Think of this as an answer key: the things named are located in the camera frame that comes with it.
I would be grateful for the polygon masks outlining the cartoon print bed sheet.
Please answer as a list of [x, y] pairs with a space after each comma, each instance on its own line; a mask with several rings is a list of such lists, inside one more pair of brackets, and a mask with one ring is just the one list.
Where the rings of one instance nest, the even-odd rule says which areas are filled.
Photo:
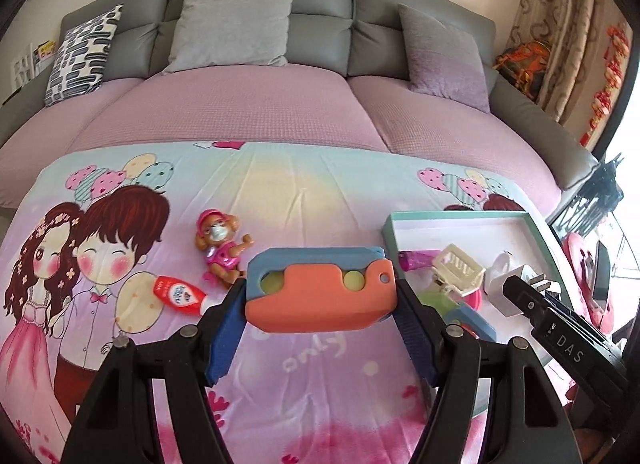
[[[283, 143], [110, 147], [66, 155], [38, 175], [2, 243], [2, 279], [11, 278], [21, 246], [47, 230], [62, 203], [88, 210], [134, 184], [169, 203], [166, 226], [142, 270], [201, 285], [214, 299], [222, 291], [205, 282], [193, 240], [198, 215], [208, 209], [239, 217], [255, 252], [380, 247], [376, 234], [398, 212], [526, 212], [544, 221], [506, 177], [403, 155]], [[320, 334], [247, 328], [229, 373], [207, 393], [232, 458], [407, 462], [426, 419], [419, 381], [401, 385], [387, 370], [376, 384], [362, 369], [396, 348], [407, 354], [390, 320]], [[400, 365], [401, 374], [413, 370]]]

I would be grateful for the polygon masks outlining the magazines beside sofa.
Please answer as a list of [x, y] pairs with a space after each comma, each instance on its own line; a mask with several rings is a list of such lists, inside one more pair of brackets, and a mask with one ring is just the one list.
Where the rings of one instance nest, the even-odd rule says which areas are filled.
[[56, 42], [47, 41], [34, 46], [29, 44], [24, 52], [16, 57], [10, 65], [12, 91], [17, 91], [45, 69], [55, 57]]

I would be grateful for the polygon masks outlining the cream toy shopping cart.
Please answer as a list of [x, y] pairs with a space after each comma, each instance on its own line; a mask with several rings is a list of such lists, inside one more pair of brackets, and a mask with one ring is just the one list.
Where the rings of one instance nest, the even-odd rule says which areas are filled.
[[433, 282], [439, 291], [461, 297], [477, 291], [483, 283], [485, 267], [455, 244], [447, 245], [432, 262]]

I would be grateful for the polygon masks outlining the white power adapter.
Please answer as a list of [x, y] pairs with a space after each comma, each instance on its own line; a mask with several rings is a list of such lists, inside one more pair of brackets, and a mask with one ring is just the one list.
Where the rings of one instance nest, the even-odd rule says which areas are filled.
[[527, 265], [497, 275], [495, 271], [488, 273], [489, 280], [485, 285], [488, 301], [504, 317], [533, 317], [540, 309], [546, 307], [548, 299], [562, 297], [559, 282], [550, 280], [544, 273], [535, 273]]

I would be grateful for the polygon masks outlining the grey sofa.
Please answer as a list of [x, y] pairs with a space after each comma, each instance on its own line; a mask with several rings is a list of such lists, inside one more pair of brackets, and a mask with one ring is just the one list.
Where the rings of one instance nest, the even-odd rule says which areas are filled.
[[[68, 31], [109, 7], [124, 11], [106, 65], [107, 79], [147, 79], [167, 66], [183, 0], [96, 0], [66, 15]], [[491, 20], [448, 0], [293, 0], [288, 61], [332, 71], [354, 83], [390, 151], [486, 167], [518, 183], [552, 175], [570, 190], [597, 169], [593, 155], [491, 68], [484, 71], [490, 113], [412, 94], [398, 8], [407, 5], [471, 34], [488, 60]], [[534, 169], [541, 163], [541, 171]]]

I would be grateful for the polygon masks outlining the black metal rack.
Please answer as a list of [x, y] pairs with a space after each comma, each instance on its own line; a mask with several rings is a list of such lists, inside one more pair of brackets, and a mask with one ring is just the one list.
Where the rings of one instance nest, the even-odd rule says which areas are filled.
[[616, 180], [617, 169], [623, 161], [619, 153], [610, 161], [600, 164], [552, 221], [555, 236], [564, 239], [569, 233], [577, 233], [585, 238], [609, 213], [615, 211], [624, 198], [624, 191]]

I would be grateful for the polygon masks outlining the white smart watch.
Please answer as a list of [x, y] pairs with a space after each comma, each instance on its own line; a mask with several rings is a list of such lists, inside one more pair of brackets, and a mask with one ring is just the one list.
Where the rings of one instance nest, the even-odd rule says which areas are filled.
[[486, 280], [495, 280], [507, 273], [510, 273], [512, 270], [518, 269], [521, 265], [520, 261], [512, 253], [503, 251], [486, 270]]

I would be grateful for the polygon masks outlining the grey purple cushion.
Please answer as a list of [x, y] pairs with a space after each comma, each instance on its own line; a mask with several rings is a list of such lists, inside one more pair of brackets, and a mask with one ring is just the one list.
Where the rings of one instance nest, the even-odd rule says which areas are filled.
[[404, 4], [398, 13], [410, 90], [488, 113], [486, 76], [473, 36]]

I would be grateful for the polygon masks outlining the red chinese knot ornament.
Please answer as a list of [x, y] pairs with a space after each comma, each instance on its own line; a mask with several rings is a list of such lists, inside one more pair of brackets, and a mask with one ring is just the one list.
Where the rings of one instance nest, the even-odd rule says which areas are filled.
[[611, 117], [625, 81], [631, 50], [632, 34], [629, 32], [629, 24], [625, 19], [609, 26], [606, 35], [608, 36], [608, 47], [606, 47], [603, 56], [604, 81], [593, 94], [591, 100], [592, 116], [586, 132], [579, 140], [579, 143], [588, 150], [592, 150], [596, 146], [603, 128], [608, 124], [608, 119]]

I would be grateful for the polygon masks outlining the red white stain remover bottle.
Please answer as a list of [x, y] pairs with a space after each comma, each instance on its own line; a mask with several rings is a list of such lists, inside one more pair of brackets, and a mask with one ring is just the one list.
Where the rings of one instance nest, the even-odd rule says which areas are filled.
[[191, 283], [159, 276], [153, 284], [153, 294], [178, 313], [201, 317], [208, 304], [208, 295]]

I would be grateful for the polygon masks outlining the pink puppy figurine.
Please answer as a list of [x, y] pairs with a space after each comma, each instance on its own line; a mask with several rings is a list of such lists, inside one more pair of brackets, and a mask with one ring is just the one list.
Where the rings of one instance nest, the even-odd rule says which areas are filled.
[[203, 211], [196, 222], [194, 242], [206, 265], [203, 278], [227, 290], [244, 277], [245, 271], [240, 268], [242, 254], [254, 244], [248, 233], [236, 242], [239, 229], [238, 217], [215, 209]]

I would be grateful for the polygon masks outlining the magenta small flashlight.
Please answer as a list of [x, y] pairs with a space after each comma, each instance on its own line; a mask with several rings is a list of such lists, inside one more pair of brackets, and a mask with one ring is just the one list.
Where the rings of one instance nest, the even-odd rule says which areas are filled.
[[404, 273], [421, 269], [431, 269], [440, 250], [402, 250], [398, 252], [398, 264]]

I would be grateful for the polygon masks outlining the pink sofa cover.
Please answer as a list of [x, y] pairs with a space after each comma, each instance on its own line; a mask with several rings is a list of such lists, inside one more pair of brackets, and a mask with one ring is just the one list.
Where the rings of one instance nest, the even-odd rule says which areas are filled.
[[1, 110], [1, 203], [17, 207], [38, 174], [65, 154], [186, 140], [393, 152], [504, 176], [544, 214], [561, 198], [548, 164], [496, 113], [416, 94], [384, 76], [345, 79], [287, 65], [107, 81], [53, 106], [26, 87]]

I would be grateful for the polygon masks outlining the red heart cushion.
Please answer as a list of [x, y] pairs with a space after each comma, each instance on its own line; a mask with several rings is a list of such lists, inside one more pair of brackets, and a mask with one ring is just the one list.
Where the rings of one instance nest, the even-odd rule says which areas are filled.
[[614, 331], [614, 307], [610, 294], [608, 294], [607, 310], [602, 309], [592, 297], [594, 255], [596, 255], [598, 241], [589, 243], [577, 233], [569, 233], [562, 241], [562, 249], [570, 262], [579, 290], [582, 292], [582, 300], [591, 324], [603, 334], [608, 335]]

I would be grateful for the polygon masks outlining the black white patterned cushion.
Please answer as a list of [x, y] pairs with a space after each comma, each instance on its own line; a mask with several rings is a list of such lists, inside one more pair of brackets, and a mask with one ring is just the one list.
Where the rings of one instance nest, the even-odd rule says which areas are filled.
[[89, 94], [99, 87], [121, 16], [122, 4], [118, 4], [65, 33], [44, 93], [44, 106]]

